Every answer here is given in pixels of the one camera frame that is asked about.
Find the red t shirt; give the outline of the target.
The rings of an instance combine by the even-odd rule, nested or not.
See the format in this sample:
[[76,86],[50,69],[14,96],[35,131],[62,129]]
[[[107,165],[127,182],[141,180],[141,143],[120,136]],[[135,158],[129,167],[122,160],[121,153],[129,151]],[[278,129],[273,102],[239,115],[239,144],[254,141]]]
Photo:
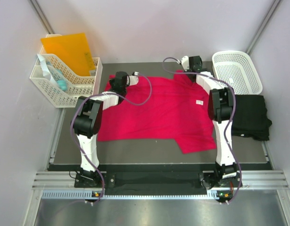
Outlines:
[[181,71],[172,79],[141,77],[126,98],[103,111],[98,141],[173,139],[184,154],[216,148],[209,96]]

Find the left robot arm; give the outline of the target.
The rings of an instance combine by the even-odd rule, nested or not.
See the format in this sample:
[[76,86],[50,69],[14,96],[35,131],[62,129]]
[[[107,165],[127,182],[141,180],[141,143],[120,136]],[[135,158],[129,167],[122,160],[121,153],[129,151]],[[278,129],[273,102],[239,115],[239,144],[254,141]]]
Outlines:
[[117,72],[109,80],[110,89],[91,98],[79,97],[75,110],[77,116],[71,121],[81,152],[81,165],[76,171],[74,186],[91,188],[102,184],[97,156],[97,134],[101,127],[103,110],[119,105],[127,94],[127,87],[138,84],[139,78],[126,72]]

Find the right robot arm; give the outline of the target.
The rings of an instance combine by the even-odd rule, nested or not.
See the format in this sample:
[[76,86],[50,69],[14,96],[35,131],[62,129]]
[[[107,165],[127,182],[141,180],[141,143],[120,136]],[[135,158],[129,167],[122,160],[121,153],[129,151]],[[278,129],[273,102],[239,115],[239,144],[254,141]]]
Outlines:
[[185,72],[209,95],[208,116],[216,132],[217,157],[213,174],[204,174],[203,182],[213,187],[226,186],[237,176],[237,165],[232,153],[232,115],[235,111],[235,95],[232,89],[204,71],[200,56],[184,56],[181,65]]

